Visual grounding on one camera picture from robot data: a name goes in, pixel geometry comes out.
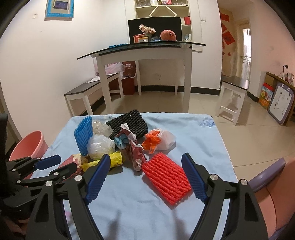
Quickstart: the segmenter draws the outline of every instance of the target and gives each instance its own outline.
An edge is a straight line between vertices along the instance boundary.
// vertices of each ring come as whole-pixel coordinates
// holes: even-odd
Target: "blue flower pattern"
[[[216,126],[214,120],[212,118],[205,117],[202,122],[199,124],[201,127],[214,127]]]
[[[114,138],[114,142],[118,149],[123,150],[126,148],[126,145],[129,144],[128,137],[126,134],[121,134],[119,137]]]

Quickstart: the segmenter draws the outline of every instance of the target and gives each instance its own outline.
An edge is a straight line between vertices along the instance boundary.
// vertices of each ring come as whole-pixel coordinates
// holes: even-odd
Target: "white door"
[[[248,23],[239,25],[237,76],[249,80],[251,68],[251,32]]]

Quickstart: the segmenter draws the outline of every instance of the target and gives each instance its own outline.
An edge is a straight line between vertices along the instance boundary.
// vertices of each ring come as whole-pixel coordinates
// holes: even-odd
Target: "wooden desk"
[[[277,76],[277,75],[275,75],[275,74],[272,74],[272,73],[270,73],[270,72],[266,72],[266,76],[265,76],[265,77],[267,77],[267,76],[270,76],[270,77],[273,78],[273,84],[272,84],[271,86],[272,86],[274,89],[276,89],[277,83],[278,83],[278,82],[281,82],[281,83],[287,85],[289,88],[291,88],[292,91],[293,91],[294,94],[295,94],[295,87],[294,87],[292,84],[288,83],[287,81],[281,79],[279,76]],[[287,118],[286,118],[286,120],[285,120],[283,126],[288,126],[288,125],[289,125],[289,122],[290,122],[290,119],[291,119],[292,115],[295,115],[295,113],[294,113],[294,109],[295,109],[295,101],[293,101],[293,104],[292,104],[292,106],[291,106],[290,112],[289,112],[289,114],[288,114],[288,116],[287,116]]]

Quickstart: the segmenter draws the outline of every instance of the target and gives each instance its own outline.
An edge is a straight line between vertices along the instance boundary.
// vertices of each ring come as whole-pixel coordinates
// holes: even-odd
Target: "black picture frame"
[[[65,1],[54,1],[54,9],[68,10],[69,3]]]

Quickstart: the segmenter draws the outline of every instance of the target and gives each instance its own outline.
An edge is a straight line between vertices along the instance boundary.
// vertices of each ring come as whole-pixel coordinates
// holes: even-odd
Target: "metal screw head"
[[[50,187],[52,185],[52,181],[47,181],[46,183],[45,183],[45,186],[47,186],[47,187]]]
[[[241,179],[241,184],[242,184],[242,185],[247,185],[247,184],[248,184],[248,181],[245,180],[245,179]]]
[[[77,175],[74,179],[75,181],[81,181],[82,180],[82,176],[81,175]]]
[[[218,176],[216,174],[211,174],[210,178],[215,181],[218,179]]]

